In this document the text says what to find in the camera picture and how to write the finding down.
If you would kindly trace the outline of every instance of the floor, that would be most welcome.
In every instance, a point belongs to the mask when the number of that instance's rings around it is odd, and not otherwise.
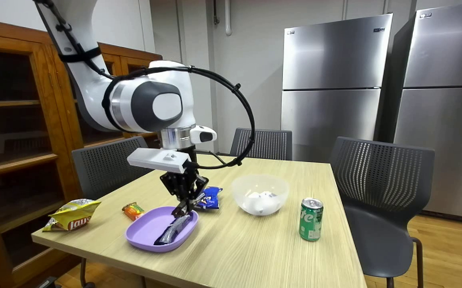
[[[462,288],[462,222],[447,220],[429,216],[418,216],[410,224],[411,235],[424,243],[424,268],[427,288]],[[141,288],[138,275],[109,267],[100,262],[90,262],[87,278],[98,288]],[[63,288],[79,288],[79,267],[60,278]],[[370,288],[386,286],[386,280],[367,276]],[[397,288],[416,286],[416,262],[410,272],[395,280]],[[148,288],[168,288],[159,283],[149,283]]]

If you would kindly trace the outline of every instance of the gray chair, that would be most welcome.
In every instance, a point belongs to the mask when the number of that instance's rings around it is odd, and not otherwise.
[[[84,196],[100,198],[148,174],[151,169],[136,168],[127,161],[127,156],[138,147],[148,147],[146,140],[140,136],[74,150],[74,164],[84,190]],[[87,281],[85,273],[87,259],[82,259],[82,286],[95,286],[95,283]]]
[[[248,144],[252,129],[237,128],[231,147],[232,155],[239,155]],[[293,160],[293,131],[256,129],[256,140],[248,156]]]
[[[367,275],[387,278],[408,272],[413,243],[418,283],[424,286],[423,241],[408,222],[431,198],[435,152],[418,147],[338,137],[331,168]]]

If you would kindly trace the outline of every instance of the refrigerator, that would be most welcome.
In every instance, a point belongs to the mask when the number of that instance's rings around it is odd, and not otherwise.
[[[435,150],[426,209],[462,217],[462,4],[419,9],[397,33],[394,52],[394,142]]]
[[[392,14],[285,28],[282,129],[293,158],[330,161],[338,136],[375,139]]]

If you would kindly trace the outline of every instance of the bowl of white food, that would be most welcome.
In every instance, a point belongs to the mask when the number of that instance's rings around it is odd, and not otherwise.
[[[248,214],[277,212],[290,195],[290,184],[277,176],[247,174],[232,182],[234,201]]]

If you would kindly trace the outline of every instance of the purple bowl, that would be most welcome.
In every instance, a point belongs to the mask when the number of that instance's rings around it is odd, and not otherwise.
[[[154,244],[154,241],[165,232],[175,219],[172,211],[175,206],[160,206],[151,209],[148,214],[138,217],[127,230],[128,241],[146,251],[167,252],[180,248],[199,224],[199,214],[194,211],[192,220],[181,230],[175,241],[168,244]]]

